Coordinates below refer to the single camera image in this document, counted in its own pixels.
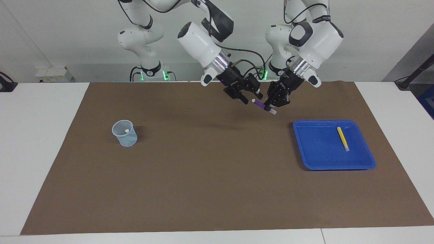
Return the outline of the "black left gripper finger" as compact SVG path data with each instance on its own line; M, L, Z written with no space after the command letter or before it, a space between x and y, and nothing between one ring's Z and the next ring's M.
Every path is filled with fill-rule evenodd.
M285 94L280 93L276 98L276 106L282 107L282 106L290 104L290 102L291 102L289 99L290 94L291 94L290 92L286 92Z
M278 89L268 89L267 91L267 99L264 102L264 110L265 111L270 111L271 108L276 107L275 105L275 98L276 98L276 93L277 93Z

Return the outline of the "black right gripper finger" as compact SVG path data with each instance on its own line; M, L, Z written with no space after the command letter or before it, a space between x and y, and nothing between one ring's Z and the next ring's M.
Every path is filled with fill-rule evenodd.
M247 91L254 93L259 100L263 98L263 94L260 92L260 82L253 74L245 76L245 88Z
M248 99L243 95L243 90L232 89L232 99L239 99L243 104L247 105L249 103Z

